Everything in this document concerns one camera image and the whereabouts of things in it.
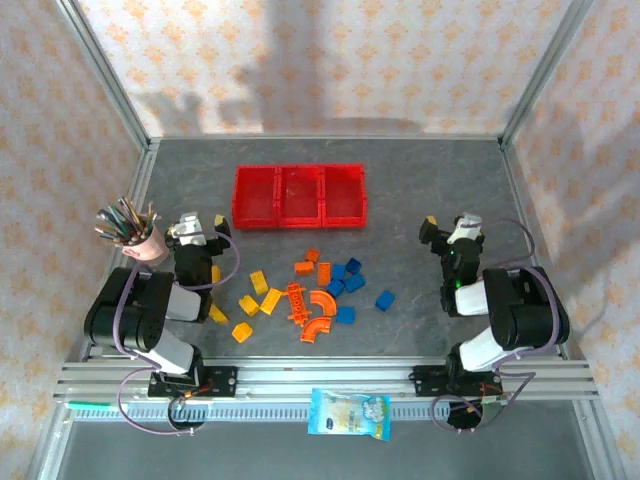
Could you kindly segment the orange lego track piece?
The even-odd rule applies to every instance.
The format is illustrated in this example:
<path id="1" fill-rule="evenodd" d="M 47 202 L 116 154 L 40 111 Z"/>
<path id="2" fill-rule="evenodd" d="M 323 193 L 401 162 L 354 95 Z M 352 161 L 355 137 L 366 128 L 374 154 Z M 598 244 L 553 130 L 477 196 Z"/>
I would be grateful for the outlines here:
<path id="1" fill-rule="evenodd" d="M 304 300 L 304 292 L 306 288 L 295 282 L 290 282 L 287 285 L 286 296 L 289 299 L 291 313 L 288 315 L 288 319 L 293 321 L 296 325 L 303 327 L 309 320 L 311 311 L 307 308 Z"/>

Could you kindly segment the orange curved lego piece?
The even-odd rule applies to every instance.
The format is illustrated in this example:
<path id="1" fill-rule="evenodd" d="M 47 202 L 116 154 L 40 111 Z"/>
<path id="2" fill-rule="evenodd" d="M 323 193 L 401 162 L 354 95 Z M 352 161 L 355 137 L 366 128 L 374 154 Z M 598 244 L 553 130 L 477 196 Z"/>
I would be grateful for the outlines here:
<path id="1" fill-rule="evenodd" d="M 318 334 L 330 333 L 331 326 L 331 317 L 317 317 L 312 319 L 302 328 L 300 341 L 314 344 Z"/>
<path id="2" fill-rule="evenodd" d="M 324 317 L 334 317 L 337 314 L 335 299 L 326 291 L 311 290 L 309 292 L 310 303 L 318 307 Z"/>

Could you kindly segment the pink pencil cup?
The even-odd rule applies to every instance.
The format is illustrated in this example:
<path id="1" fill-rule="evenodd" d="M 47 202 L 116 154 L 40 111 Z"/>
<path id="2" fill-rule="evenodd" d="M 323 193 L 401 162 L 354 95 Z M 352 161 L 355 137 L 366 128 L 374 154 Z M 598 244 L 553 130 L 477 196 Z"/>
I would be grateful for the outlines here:
<path id="1" fill-rule="evenodd" d="M 150 266 L 162 263 L 169 256 L 164 234 L 156 226 L 148 238 L 135 246 L 123 246 L 122 252 L 137 262 Z"/>

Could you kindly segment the blue white snack packet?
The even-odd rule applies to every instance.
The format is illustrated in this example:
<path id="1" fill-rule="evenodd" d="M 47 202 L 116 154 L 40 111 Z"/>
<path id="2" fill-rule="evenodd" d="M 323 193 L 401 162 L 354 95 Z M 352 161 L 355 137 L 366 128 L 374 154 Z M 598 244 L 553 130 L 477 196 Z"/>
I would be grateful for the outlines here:
<path id="1" fill-rule="evenodd" d="M 314 388 L 307 433 L 369 436 L 387 442 L 391 437 L 391 398 Z"/>

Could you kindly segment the aluminium base frame rail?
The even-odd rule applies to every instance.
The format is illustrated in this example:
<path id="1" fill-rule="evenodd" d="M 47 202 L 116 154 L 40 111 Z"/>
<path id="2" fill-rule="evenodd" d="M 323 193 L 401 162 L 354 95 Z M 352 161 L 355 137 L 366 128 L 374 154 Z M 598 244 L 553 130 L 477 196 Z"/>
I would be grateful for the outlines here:
<path id="1" fill-rule="evenodd" d="M 210 357 L 207 365 L 235 366 L 239 386 L 235 399 L 257 402 L 293 402 L 308 397 L 314 388 L 344 393 L 387 394 L 413 400 L 409 380 L 418 365 L 442 366 L 437 357 Z M 63 365 L 54 390 L 56 400 L 111 402 L 125 375 L 143 364 L 122 356 L 91 357 Z M 557 356 L 523 358 L 501 367 L 503 390 L 513 393 L 525 372 L 536 376 L 518 396 L 520 400 L 595 400 L 599 397 L 594 374 L 584 360 Z"/>

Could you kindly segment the aluminium frame post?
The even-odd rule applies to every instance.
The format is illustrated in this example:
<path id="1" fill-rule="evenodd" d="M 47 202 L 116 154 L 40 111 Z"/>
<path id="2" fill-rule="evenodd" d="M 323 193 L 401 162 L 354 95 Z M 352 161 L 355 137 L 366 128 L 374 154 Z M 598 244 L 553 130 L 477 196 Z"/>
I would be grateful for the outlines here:
<path id="1" fill-rule="evenodd" d="M 122 121 L 136 147 L 145 151 L 150 137 L 122 86 L 105 50 L 83 12 L 79 0 L 53 0 L 58 11 L 86 59 L 91 71 Z"/>
<path id="2" fill-rule="evenodd" d="M 571 0 L 564 16 L 547 45 L 540 61 L 527 83 L 516 107 L 511 114 L 502 134 L 498 137 L 498 144 L 505 152 L 514 140 L 518 130 L 524 124 L 526 117 L 532 111 L 536 100 L 548 83 L 558 62 L 566 52 L 576 31 L 581 26 L 594 0 Z"/>

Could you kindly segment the aluminium frame leg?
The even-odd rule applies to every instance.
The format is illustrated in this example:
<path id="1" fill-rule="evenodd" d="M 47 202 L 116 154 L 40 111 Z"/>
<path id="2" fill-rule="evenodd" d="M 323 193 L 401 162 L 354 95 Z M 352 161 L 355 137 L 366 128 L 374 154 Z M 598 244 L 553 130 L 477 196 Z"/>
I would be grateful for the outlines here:
<path id="1" fill-rule="evenodd" d="M 602 402 L 575 400 L 573 407 L 594 479 L 627 480 Z"/>
<path id="2" fill-rule="evenodd" d="M 74 422 L 74 412 L 56 403 L 36 445 L 26 480 L 57 480 Z"/>

